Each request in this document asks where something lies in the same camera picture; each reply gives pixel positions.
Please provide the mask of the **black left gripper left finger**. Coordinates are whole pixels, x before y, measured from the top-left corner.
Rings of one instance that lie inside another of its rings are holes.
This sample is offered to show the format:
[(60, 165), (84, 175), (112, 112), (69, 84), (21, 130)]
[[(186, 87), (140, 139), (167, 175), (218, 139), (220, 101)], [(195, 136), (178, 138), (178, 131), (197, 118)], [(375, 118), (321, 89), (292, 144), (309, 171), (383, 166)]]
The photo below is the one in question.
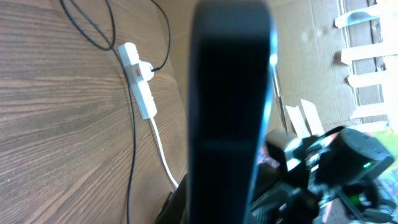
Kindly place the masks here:
[(187, 179), (188, 174), (185, 174), (177, 189), (169, 194), (155, 219), (155, 224), (180, 224), (184, 222), (186, 218), (184, 212), (187, 202)]

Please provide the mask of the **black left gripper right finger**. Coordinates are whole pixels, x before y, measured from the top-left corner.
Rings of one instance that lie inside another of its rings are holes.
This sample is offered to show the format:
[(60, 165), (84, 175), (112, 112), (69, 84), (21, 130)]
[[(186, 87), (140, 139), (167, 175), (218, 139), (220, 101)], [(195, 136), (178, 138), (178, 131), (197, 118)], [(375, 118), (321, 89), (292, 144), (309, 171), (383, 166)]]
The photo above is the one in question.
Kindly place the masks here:
[(264, 1), (201, 1), (191, 33), (189, 223), (244, 223), (266, 122), (271, 12)]

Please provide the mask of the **blue smartphone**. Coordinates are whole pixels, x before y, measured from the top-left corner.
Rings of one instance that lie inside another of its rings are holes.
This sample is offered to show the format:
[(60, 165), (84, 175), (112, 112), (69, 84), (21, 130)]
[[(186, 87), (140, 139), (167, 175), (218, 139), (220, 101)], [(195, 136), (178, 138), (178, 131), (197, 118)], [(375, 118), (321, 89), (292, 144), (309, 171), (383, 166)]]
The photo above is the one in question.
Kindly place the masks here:
[[(265, 119), (268, 123), (274, 95), (274, 69), (277, 62), (270, 62), (271, 57), (277, 56), (277, 28), (273, 19), (270, 21), (270, 45), (271, 53), (267, 66), (267, 90), (265, 101)], [(253, 187), (252, 202), (249, 206), (246, 223), (274, 223), (275, 213), (278, 213), (278, 205), (281, 201), (279, 182), (283, 177), (284, 153), (270, 142), (269, 134), (266, 134), (268, 124), (265, 125), (265, 133), (262, 137), (262, 147), (257, 156), (257, 177)]]

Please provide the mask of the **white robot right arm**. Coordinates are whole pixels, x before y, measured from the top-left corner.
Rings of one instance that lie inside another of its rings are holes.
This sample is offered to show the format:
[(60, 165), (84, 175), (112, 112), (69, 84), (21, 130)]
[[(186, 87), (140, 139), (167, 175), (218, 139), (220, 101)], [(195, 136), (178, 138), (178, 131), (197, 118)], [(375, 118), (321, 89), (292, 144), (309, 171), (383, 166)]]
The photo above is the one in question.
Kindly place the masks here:
[(394, 223), (397, 203), (378, 180), (393, 163), (376, 138), (355, 129), (304, 138), (275, 129), (266, 136), (248, 222), (324, 223), (338, 199), (349, 220)]

